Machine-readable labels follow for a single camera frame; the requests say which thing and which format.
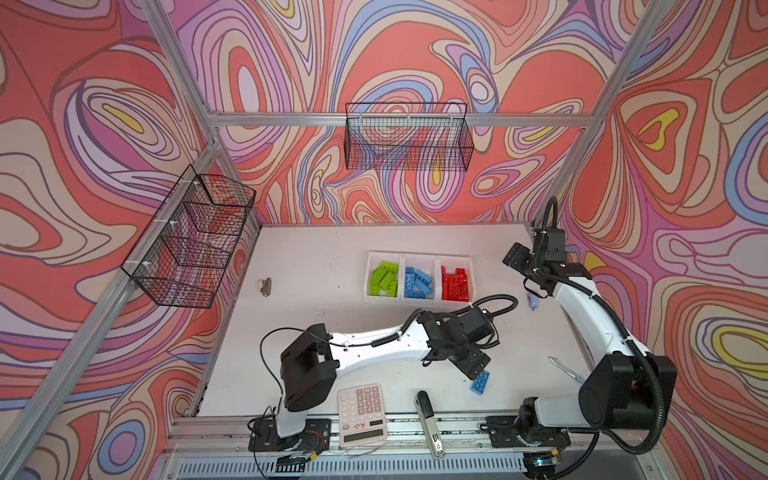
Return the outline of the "green lego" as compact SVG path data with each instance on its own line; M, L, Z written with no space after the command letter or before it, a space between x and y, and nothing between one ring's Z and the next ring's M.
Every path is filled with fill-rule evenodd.
M398 282L392 281L389 284L389 287L387 289L387 296L390 298L395 298L397 296L397 290L398 290Z

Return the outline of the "green lego brick glossy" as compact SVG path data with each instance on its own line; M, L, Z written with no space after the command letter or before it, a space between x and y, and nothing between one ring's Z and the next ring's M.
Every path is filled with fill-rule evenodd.
M394 280L394 275L381 267L375 269L372 273L369 283L369 294L371 296L387 295L389 284Z

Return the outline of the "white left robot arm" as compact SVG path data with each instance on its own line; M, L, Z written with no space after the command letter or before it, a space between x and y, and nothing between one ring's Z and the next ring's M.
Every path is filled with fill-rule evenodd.
M281 439L304 431L307 412L321 405L335 381L363 368L395 361L422 365L449 361L470 380L490 363L499 345L491 312L469 306L453 312L414 310L400 326L355 334L330 333L323 323L299 331L280 354L280 401L276 433Z

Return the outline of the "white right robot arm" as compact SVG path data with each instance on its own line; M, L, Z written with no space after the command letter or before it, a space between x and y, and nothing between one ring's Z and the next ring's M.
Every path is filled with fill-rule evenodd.
M586 267L569 261L562 229L536 228L532 241L530 247L514 244L503 262L559 304L585 342L594 366L575 393L525 399L519 431L534 427L590 431L608 436L629 454L650 452L667 423L676 365L631 334L598 293Z

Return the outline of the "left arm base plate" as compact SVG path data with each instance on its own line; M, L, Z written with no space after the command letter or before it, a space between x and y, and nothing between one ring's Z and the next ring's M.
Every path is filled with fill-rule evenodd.
M332 422L329 418L309 418L303 430L296 435L281 438L277 433L274 415L251 419L248 450L252 453L298 451L321 453L328 449Z

